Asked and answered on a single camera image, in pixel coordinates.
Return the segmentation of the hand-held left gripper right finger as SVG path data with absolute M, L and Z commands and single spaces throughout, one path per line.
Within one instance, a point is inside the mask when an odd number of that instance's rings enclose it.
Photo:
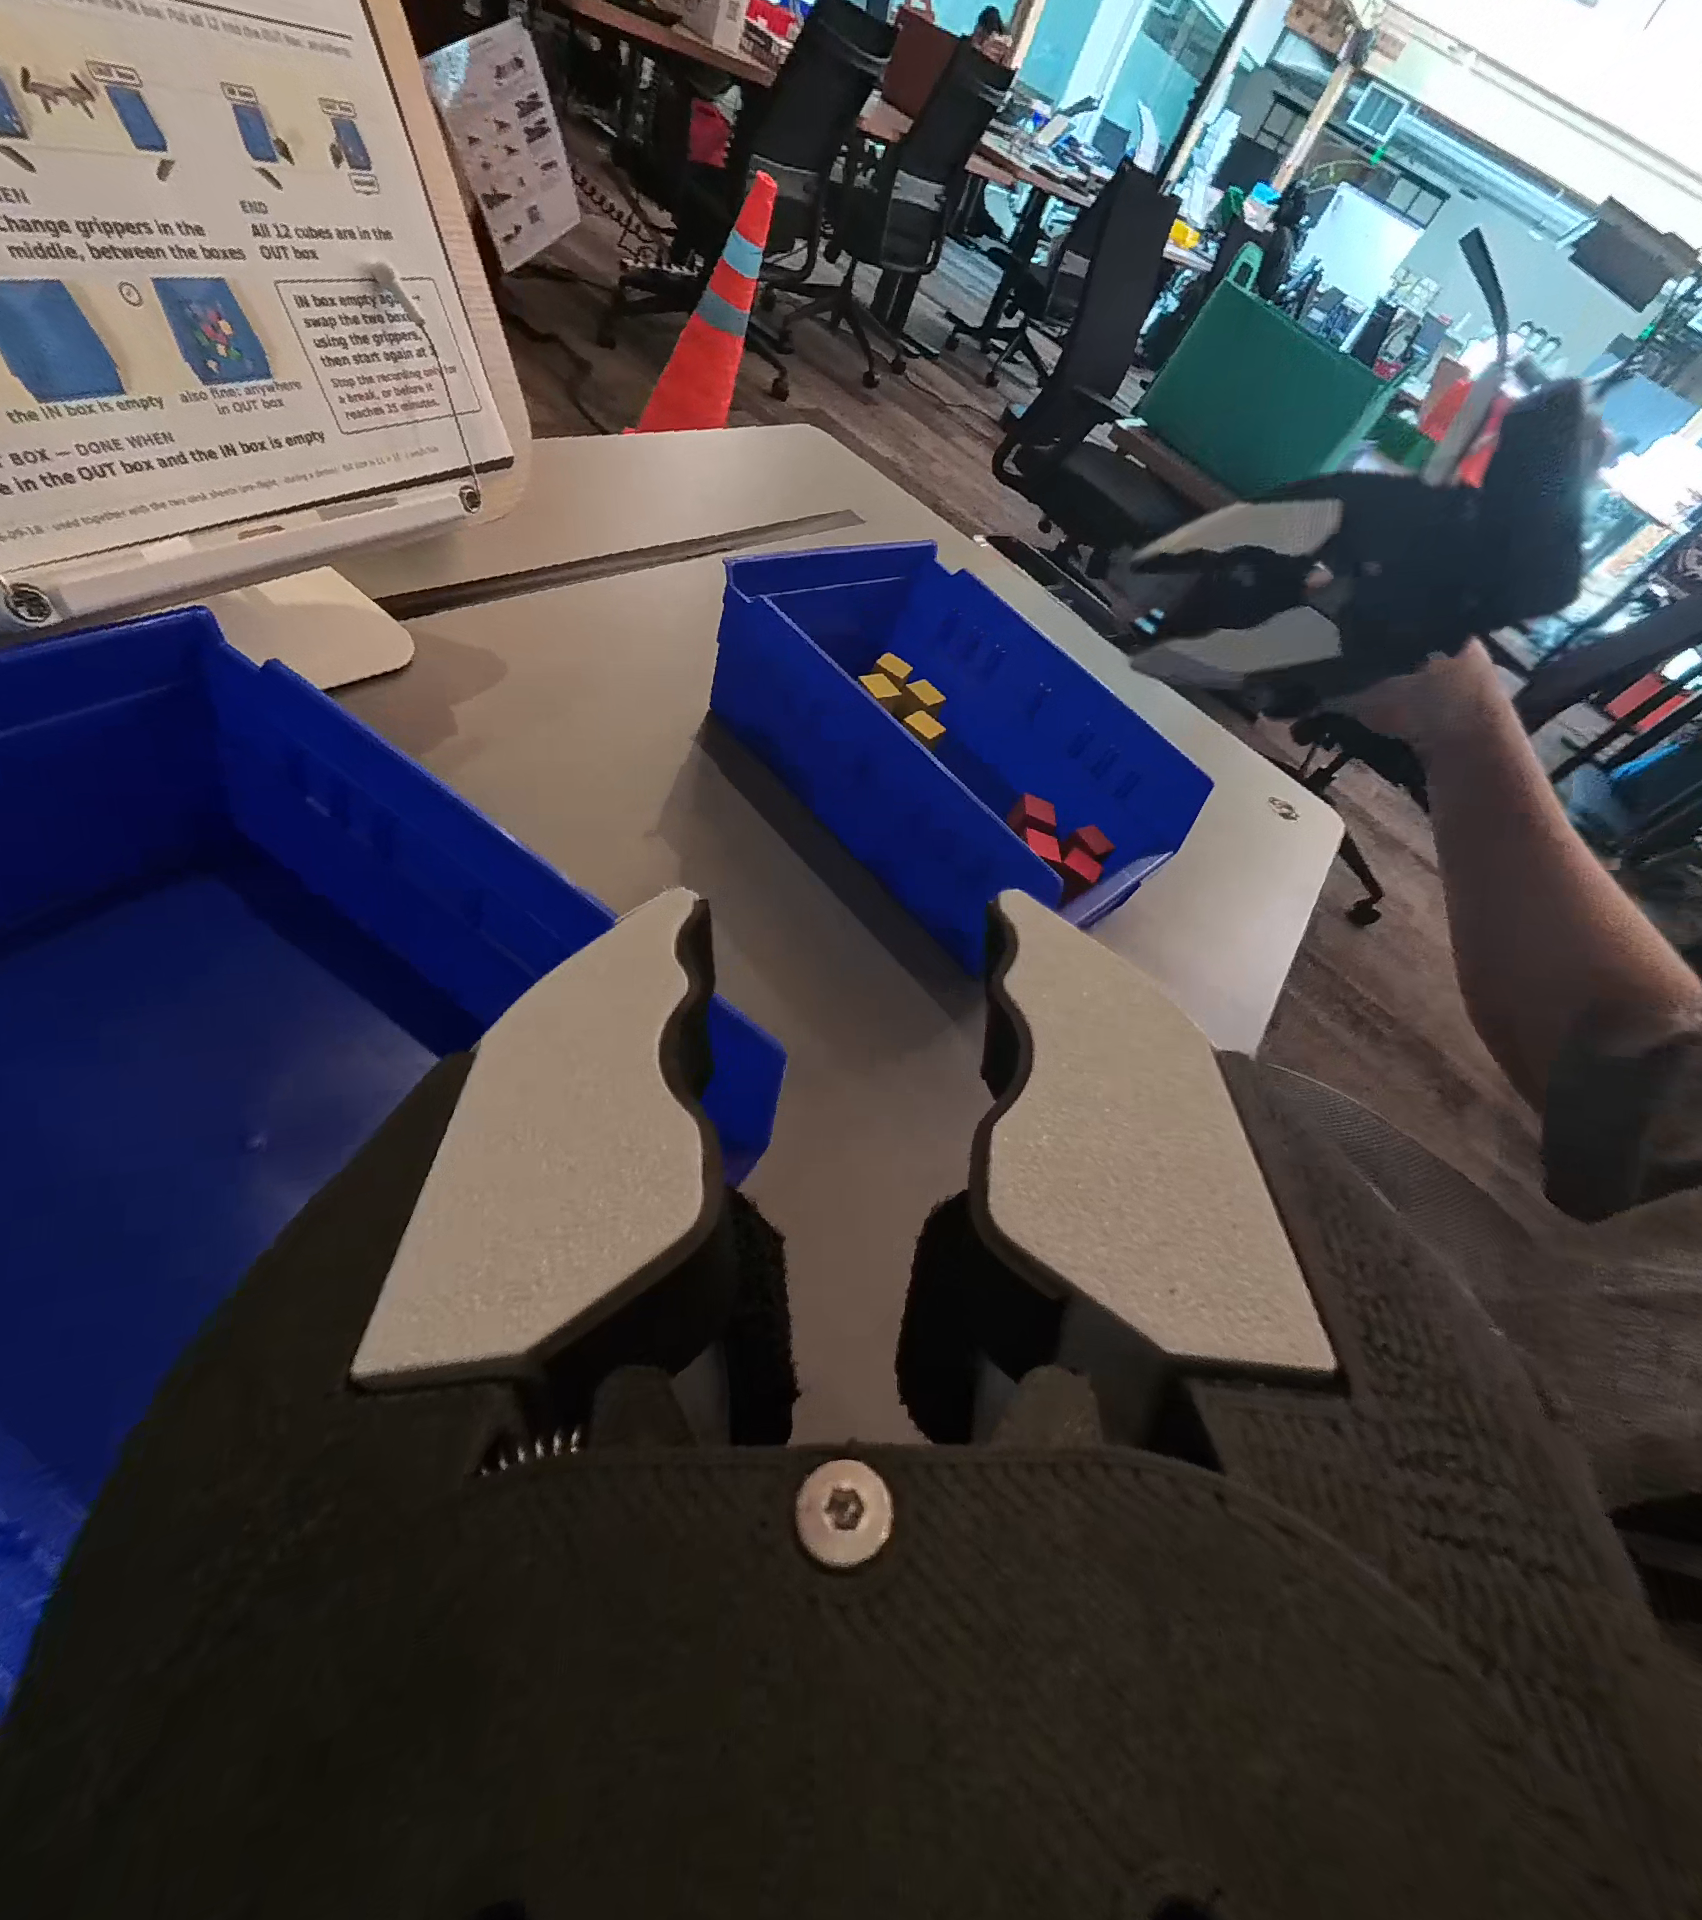
M 1218 1052 L 1146 973 L 1023 891 L 987 910 L 971 1209 L 1116 1381 L 1334 1381 Z

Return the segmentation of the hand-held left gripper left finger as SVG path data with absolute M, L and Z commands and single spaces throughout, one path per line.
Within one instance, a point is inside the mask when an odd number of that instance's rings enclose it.
M 712 912 L 672 886 L 562 961 L 474 1049 L 350 1381 L 528 1381 L 721 1220 Z

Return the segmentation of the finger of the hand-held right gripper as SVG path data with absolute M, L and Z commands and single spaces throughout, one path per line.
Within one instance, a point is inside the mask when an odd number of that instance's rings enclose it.
M 1172 637 L 1167 622 L 1128 656 L 1135 675 L 1174 688 L 1244 693 L 1275 678 L 1342 659 L 1334 620 L 1313 607 L 1288 607 L 1249 629 Z
M 1342 499 L 1235 501 L 1143 545 L 1133 575 L 1223 567 L 1253 579 L 1313 579 L 1342 526 Z

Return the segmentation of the blue plastic bin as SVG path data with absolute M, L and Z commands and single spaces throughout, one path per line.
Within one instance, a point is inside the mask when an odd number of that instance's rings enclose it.
M 0 652 L 0 1719 L 207 1319 L 612 925 L 207 608 Z
M 733 558 L 709 713 L 968 975 L 987 970 L 988 910 L 1023 892 L 1099 925 L 1182 850 L 1213 776 L 932 540 Z M 897 655 L 945 693 L 927 750 L 861 687 Z M 1058 843 L 1103 829 L 1115 863 L 1084 896 L 1009 808 L 1053 803 Z

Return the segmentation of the person's right forearm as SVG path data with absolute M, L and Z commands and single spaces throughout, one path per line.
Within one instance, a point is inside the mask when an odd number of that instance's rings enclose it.
M 1702 1026 L 1702 983 L 1581 838 L 1481 643 L 1351 710 L 1423 773 L 1462 1006 L 1544 1109 L 1577 1045 L 1638 1051 Z

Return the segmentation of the grey desk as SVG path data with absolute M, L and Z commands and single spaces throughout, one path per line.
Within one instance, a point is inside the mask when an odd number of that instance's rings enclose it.
M 1337 812 L 817 427 L 528 446 L 502 518 L 350 556 L 411 665 L 344 709 L 614 910 L 712 910 L 716 983 L 789 1052 L 746 1185 L 787 1237 L 800 1443 L 917 1438 L 894 1349 L 913 1248 L 987 1109 L 985 991 L 725 732 L 706 732 L 746 551 L 936 543 L 1202 767 L 1170 867 L 1095 934 L 1207 1038 L 1255 1052 L 1344 838 Z

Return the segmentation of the green storage box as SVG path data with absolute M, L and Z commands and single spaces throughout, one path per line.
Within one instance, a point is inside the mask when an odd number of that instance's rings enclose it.
M 1240 499 L 1330 473 L 1376 428 L 1396 380 L 1227 283 L 1144 393 L 1143 427 Z

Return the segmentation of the red plastic bin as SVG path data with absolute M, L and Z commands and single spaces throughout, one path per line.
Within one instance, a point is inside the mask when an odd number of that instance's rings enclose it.
M 1454 428 L 1466 417 L 1483 388 L 1487 404 L 1483 413 L 1474 417 L 1477 433 L 1466 442 L 1462 461 L 1490 461 L 1503 421 L 1510 408 L 1506 379 L 1499 374 L 1497 380 L 1493 380 L 1493 373 L 1495 368 L 1489 368 L 1483 376 L 1461 374 L 1456 380 L 1451 380 L 1445 386 L 1433 386 L 1433 393 L 1421 407 L 1417 421 L 1421 436 L 1433 448 L 1433 459 L 1439 455 L 1439 448 L 1446 442 L 1446 439 L 1453 436 Z

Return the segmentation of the black office chair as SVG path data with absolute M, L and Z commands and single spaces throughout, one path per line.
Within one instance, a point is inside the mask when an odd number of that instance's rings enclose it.
M 1176 202 L 1152 174 L 1120 166 L 1099 202 L 1087 277 L 1053 373 L 1007 428 L 991 471 L 1036 508 L 1056 562 L 1103 576 L 1110 560 L 1182 525 L 1151 469 L 1099 440 L 1128 418 L 1118 390 L 1156 298 Z
M 762 242 L 759 307 L 804 286 L 817 267 L 839 158 L 879 92 L 897 26 L 853 3 L 817 3 L 770 88 L 741 114 L 729 154 L 746 194 L 769 177 L 775 202 Z
M 945 252 L 968 163 L 1010 87 L 1012 70 L 991 51 L 960 43 L 910 130 L 886 144 L 870 183 L 846 205 L 858 218 L 844 228 L 844 250 L 890 285 L 867 313 L 886 340 L 892 374 L 909 373 L 915 289 Z
M 1702 889 L 1702 589 L 1543 656 L 1514 705 L 1600 860 L 1655 896 Z

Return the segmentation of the orange striped traffic cone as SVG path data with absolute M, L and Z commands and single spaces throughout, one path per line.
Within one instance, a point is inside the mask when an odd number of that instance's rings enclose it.
M 729 424 L 762 272 L 778 189 L 759 168 L 739 218 L 695 298 L 690 317 L 629 435 L 723 431 Z

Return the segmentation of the white board stand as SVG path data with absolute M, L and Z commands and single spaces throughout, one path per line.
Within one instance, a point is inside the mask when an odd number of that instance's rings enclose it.
M 406 629 L 336 564 L 414 535 L 400 513 L 299 514 L 230 539 L 172 537 L 38 564 L 0 586 L 0 644 L 205 610 L 245 660 L 278 662 L 334 693 L 412 662 Z

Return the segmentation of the wooden table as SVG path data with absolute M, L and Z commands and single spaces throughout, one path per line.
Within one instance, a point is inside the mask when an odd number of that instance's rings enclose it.
M 583 30 L 636 51 L 639 65 L 676 65 L 693 75 L 723 76 L 746 92 L 766 92 L 797 52 L 794 45 L 770 43 L 769 56 L 742 46 L 719 46 L 697 37 L 682 21 L 612 3 L 531 5 L 540 17 L 560 17 L 571 30 Z M 1103 177 L 1080 168 L 1071 172 L 1049 158 L 1036 142 L 1015 135 L 995 119 L 982 132 L 975 156 L 966 161 L 971 177 L 1007 189 L 1026 186 L 1054 202 L 1089 209 L 1103 190 Z

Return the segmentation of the hanging laminated card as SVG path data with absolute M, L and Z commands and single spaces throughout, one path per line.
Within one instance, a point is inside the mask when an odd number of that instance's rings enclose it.
M 518 17 L 428 54 L 425 88 L 504 277 L 536 265 L 581 220 L 572 156 Z

